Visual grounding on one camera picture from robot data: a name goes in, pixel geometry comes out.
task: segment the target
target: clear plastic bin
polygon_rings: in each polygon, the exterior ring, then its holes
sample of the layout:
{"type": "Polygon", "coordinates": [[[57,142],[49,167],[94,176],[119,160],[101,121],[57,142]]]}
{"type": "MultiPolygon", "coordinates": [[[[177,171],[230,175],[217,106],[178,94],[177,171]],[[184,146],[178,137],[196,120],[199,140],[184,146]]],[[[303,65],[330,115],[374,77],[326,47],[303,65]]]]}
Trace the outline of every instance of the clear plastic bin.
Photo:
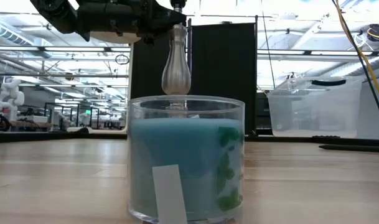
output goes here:
{"type": "Polygon", "coordinates": [[[268,94],[277,137],[357,135],[362,77],[302,77],[268,94]]]}

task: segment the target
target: black cable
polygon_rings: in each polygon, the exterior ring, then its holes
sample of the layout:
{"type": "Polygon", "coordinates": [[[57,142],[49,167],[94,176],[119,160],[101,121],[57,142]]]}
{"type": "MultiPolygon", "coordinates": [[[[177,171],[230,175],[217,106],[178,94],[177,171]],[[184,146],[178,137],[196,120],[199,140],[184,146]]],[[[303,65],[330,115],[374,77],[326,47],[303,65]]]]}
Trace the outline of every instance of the black cable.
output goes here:
{"type": "Polygon", "coordinates": [[[268,57],[269,57],[269,65],[271,66],[271,74],[272,74],[272,83],[275,88],[275,77],[274,77],[274,70],[272,68],[272,60],[271,60],[271,54],[269,52],[269,43],[268,43],[268,35],[266,34],[266,25],[265,25],[265,16],[264,16],[264,7],[262,7],[263,12],[263,21],[264,21],[264,33],[265,33],[265,41],[266,41],[266,48],[268,49],[268,57]]]}
{"type": "Polygon", "coordinates": [[[22,119],[18,119],[18,121],[24,121],[24,122],[28,122],[28,123],[31,123],[31,124],[34,124],[34,125],[36,125],[37,126],[37,128],[40,128],[40,126],[36,123],[36,122],[34,122],[34,121],[31,121],[31,120],[29,120],[29,119],[27,119],[27,118],[22,118],[22,119]]]}
{"type": "MultiPolygon", "coordinates": [[[[337,8],[337,5],[336,5],[336,2],[335,0],[332,0],[334,6],[337,8]]],[[[370,90],[372,91],[372,94],[373,94],[373,98],[375,99],[375,102],[376,102],[376,105],[377,105],[377,108],[378,108],[378,112],[379,112],[379,101],[378,101],[378,98],[377,98],[377,94],[376,94],[376,91],[373,87],[373,84],[372,84],[372,81],[369,77],[369,73],[368,73],[368,70],[366,69],[366,66],[362,60],[362,56],[361,56],[361,53],[359,52],[359,49],[357,47],[357,45],[355,44],[355,41],[353,40],[353,37],[352,37],[352,34],[351,34],[351,31],[347,25],[347,22],[345,21],[344,19],[344,16],[340,13],[339,16],[341,16],[341,18],[343,19],[343,23],[344,23],[344,26],[345,26],[345,29],[347,30],[347,32],[349,33],[349,36],[350,36],[350,42],[351,44],[354,46],[355,50],[357,51],[357,55],[358,55],[358,58],[359,58],[359,61],[361,62],[361,65],[362,65],[362,68],[363,68],[363,71],[365,72],[366,74],[366,79],[368,80],[368,83],[369,83],[369,87],[370,87],[370,90]]]]}

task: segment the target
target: white label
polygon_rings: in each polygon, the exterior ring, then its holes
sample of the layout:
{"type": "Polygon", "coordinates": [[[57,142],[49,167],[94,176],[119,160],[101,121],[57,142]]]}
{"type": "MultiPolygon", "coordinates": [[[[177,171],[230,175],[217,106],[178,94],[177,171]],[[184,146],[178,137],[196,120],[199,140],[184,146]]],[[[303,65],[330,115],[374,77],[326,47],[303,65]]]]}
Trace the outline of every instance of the white label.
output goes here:
{"type": "Polygon", "coordinates": [[[178,165],[152,169],[159,224],[187,224],[178,165]]]}

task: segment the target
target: wooden table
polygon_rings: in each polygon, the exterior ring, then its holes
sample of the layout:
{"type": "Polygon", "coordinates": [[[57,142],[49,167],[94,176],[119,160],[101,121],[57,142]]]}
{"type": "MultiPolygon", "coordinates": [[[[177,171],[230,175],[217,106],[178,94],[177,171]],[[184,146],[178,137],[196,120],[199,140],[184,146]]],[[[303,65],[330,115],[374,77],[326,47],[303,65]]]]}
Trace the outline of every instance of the wooden table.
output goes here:
{"type": "MultiPolygon", "coordinates": [[[[131,224],[126,142],[0,144],[0,224],[131,224]]],[[[379,154],[246,143],[244,224],[379,223],[379,154]]]]}

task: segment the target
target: glass jar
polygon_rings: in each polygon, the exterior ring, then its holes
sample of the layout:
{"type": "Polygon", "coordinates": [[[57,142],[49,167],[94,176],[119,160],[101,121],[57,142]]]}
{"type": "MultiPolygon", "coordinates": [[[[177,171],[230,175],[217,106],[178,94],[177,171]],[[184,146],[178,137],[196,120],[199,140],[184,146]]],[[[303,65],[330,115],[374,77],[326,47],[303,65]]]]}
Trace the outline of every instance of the glass jar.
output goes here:
{"type": "Polygon", "coordinates": [[[212,96],[129,102],[129,211],[158,223],[152,168],[178,165],[188,222],[220,222],[242,203],[245,104],[212,96]]]}

